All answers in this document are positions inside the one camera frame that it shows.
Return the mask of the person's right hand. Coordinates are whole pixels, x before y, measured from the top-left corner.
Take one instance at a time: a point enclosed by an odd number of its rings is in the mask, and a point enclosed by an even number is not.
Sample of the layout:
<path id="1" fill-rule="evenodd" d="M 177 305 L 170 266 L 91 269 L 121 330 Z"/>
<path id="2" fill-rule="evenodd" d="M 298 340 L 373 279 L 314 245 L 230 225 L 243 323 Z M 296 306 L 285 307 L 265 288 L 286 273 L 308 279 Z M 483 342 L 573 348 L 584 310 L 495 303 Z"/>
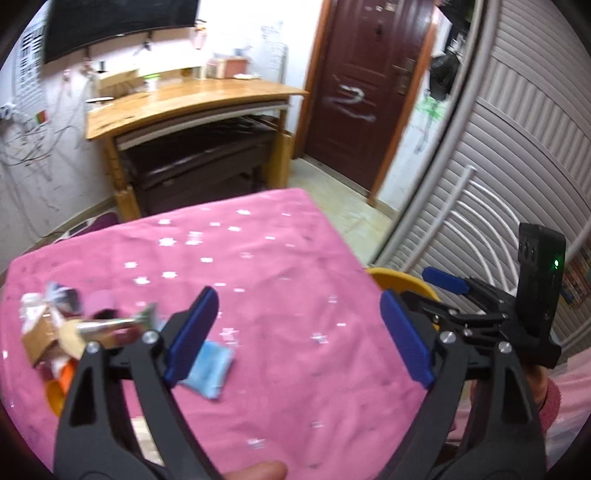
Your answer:
<path id="1" fill-rule="evenodd" d="M 522 367 L 525 378 L 531 389 L 534 403 L 536 407 L 541 410 L 546 402 L 548 395 L 548 370 L 543 366 L 527 366 Z"/>

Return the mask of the person's left hand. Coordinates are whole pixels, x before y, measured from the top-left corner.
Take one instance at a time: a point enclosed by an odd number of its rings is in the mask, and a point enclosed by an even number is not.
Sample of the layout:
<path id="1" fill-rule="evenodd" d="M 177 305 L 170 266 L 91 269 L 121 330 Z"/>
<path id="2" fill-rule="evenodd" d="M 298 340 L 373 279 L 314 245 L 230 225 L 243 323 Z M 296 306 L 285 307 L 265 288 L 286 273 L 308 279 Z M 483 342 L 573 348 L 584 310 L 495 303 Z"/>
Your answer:
<path id="1" fill-rule="evenodd" d="M 287 465 L 280 461 L 262 462 L 223 475 L 225 480 L 284 480 Z"/>

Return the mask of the pink sleeve forearm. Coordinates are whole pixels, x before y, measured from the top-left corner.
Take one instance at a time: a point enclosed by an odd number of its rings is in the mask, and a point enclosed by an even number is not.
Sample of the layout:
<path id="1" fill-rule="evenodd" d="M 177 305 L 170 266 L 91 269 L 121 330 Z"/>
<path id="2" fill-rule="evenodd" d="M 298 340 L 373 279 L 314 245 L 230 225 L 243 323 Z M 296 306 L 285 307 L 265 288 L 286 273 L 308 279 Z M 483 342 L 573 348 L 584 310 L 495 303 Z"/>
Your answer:
<path id="1" fill-rule="evenodd" d="M 549 374 L 549 393 L 540 412 L 548 467 L 570 447 L 589 415 L 590 349 L 586 349 Z"/>

